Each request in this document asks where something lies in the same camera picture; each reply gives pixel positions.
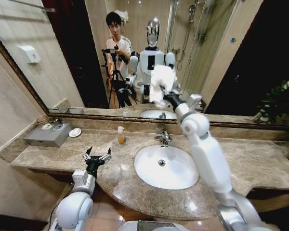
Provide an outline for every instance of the white towel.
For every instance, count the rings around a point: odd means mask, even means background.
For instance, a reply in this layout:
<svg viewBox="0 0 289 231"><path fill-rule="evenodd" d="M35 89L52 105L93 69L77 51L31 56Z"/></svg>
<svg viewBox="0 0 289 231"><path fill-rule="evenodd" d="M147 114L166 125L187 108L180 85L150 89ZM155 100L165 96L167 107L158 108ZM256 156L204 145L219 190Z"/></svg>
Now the white towel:
<svg viewBox="0 0 289 231"><path fill-rule="evenodd" d="M124 23L128 22L129 15L128 15L127 11L123 12L123 11L115 10L115 13L117 13L120 16L122 22L124 22Z"/></svg>
<svg viewBox="0 0 289 231"><path fill-rule="evenodd" d="M176 79L174 71L169 66L156 65L151 72L150 102L154 102L156 107L161 109L167 107L169 103L163 97L171 92Z"/></svg>

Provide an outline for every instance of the bathroom sink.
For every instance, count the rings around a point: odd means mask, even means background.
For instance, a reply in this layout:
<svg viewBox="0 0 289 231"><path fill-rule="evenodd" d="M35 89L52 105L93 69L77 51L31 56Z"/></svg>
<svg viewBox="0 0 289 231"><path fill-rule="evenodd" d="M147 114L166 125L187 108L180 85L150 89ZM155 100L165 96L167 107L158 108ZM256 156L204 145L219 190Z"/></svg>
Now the bathroom sink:
<svg viewBox="0 0 289 231"><path fill-rule="evenodd" d="M162 113L166 114L166 119L177 119L177 116L174 112L164 111L164 110L147 110L140 114L141 118L150 118L150 119L159 119L159 116Z"/></svg>
<svg viewBox="0 0 289 231"><path fill-rule="evenodd" d="M192 157L172 146L153 145L141 149L134 166L145 183L162 189L186 189L193 186L199 177Z"/></svg>

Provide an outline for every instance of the man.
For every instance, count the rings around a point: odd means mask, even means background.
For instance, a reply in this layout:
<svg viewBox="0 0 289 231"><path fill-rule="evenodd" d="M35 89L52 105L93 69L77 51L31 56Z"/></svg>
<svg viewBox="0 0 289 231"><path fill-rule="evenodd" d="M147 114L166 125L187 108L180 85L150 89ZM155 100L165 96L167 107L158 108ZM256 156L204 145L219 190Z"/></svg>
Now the man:
<svg viewBox="0 0 289 231"><path fill-rule="evenodd" d="M118 46L119 49L116 50L117 55L124 56L126 60L130 60L131 57L131 42L127 37L121 35L121 18L115 12L110 12L106 17L106 22L111 32L112 37L107 40L107 48L114 49L115 46ZM128 66L125 64L120 58L117 58L117 69L122 74L124 80L126 76L129 75L128 73ZM108 71L110 75L112 74L113 70L115 69L114 63L112 62L111 55L108 54Z"/></svg>

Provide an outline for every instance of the green plant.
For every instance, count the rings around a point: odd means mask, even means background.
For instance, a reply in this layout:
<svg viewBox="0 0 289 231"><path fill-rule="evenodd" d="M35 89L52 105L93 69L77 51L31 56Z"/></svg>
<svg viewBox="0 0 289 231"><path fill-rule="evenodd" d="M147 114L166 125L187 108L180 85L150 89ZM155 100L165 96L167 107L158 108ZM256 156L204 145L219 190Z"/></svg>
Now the green plant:
<svg viewBox="0 0 289 231"><path fill-rule="evenodd" d="M260 101L259 113L256 121L267 121L275 124L278 119L289 116L289 84L283 82L280 86L272 88L267 98Z"/></svg>

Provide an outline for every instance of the mirror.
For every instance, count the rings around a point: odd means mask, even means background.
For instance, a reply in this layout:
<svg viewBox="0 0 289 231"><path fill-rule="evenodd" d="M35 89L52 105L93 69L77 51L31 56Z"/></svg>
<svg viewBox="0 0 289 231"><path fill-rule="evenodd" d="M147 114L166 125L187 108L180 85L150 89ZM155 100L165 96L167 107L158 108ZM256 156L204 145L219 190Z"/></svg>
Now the mirror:
<svg viewBox="0 0 289 231"><path fill-rule="evenodd" d="M210 121L289 126L289 30L273 51L278 5L253 7L236 0L0 0L0 40L50 114L175 120L171 107L148 102L151 71L163 64L175 72L182 100L202 95L196 110ZM289 26L289 12L279 20Z"/></svg>

